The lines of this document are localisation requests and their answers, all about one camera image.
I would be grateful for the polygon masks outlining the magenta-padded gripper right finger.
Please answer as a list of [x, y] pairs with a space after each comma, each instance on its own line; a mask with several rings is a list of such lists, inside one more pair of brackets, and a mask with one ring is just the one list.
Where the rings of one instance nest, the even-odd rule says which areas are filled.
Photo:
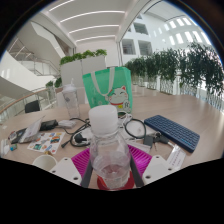
[[137, 187], [143, 187], [175, 172], [160, 155], [151, 156], [146, 152], [129, 145], [131, 170]]

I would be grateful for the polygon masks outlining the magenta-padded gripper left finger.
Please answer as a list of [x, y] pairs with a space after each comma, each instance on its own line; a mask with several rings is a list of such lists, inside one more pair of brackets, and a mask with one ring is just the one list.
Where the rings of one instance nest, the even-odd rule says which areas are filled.
[[62, 158], [50, 172], [76, 185], [88, 188], [92, 176], [89, 149], [83, 150], [72, 158]]

